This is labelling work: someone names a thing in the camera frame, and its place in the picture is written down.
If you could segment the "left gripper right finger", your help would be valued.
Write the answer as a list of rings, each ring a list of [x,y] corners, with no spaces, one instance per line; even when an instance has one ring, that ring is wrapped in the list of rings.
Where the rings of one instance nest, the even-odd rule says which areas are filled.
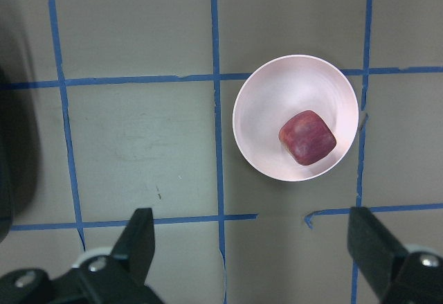
[[[442,256],[403,245],[369,208],[350,209],[347,250],[379,303],[442,302]]]

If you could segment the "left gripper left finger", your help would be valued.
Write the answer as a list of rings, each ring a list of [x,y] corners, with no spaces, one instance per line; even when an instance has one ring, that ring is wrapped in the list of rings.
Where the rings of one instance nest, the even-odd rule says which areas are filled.
[[[155,252],[151,208],[134,211],[110,253],[85,258],[58,278],[43,269],[1,277],[2,303],[162,303],[145,284]]]

